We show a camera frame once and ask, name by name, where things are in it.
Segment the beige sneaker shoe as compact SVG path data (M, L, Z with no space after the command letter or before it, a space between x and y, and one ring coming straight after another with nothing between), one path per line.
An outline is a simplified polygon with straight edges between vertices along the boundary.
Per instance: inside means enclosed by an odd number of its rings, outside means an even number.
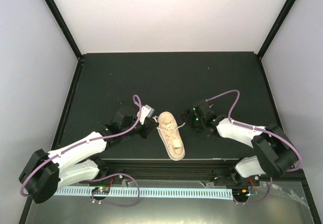
M158 116L160 124L168 124L172 121L176 121L175 117L168 111L162 112ZM179 129L176 132L162 132L157 130L158 134L165 146L169 158L173 161L179 161L185 156L184 143L181 138Z

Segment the white shoelace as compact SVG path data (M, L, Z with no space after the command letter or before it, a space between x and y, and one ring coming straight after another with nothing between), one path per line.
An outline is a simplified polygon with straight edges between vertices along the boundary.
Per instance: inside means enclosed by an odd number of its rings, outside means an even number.
M154 116L153 119L159 123L158 121L158 116ZM179 128L183 127L185 125L185 123L181 124L181 125L177 125L177 122L176 121L172 121L168 124L160 124L159 123L159 126L157 127L158 130L162 131L162 132L176 132Z

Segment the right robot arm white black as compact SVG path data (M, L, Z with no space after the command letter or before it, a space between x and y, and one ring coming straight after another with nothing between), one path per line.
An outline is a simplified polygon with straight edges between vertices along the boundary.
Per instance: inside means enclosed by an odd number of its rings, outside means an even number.
M180 118L199 133L228 138L254 150L255 156L241 159L230 171L230 181L235 185L242 185L248 177L256 175L280 178L301 163L298 150L276 124L252 126L216 115L205 100L186 109Z

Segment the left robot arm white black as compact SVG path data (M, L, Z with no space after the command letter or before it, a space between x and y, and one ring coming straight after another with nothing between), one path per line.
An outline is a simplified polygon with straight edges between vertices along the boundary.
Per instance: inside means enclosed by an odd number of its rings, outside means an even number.
M19 176L20 194L39 204L71 184L105 182L109 172L95 155L134 135L147 138L158 126L152 119L153 113L154 109L148 105L141 106L139 111L123 106L112 119L83 139L57 150L33 152Z

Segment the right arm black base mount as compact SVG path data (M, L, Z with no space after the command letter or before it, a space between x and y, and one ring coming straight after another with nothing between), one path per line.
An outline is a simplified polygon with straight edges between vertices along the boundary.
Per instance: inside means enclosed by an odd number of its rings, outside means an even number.
M251 177L242 177L236 171L213 171L211 180L215 185L231 187L249 187L259 186L259 180L253 180Z

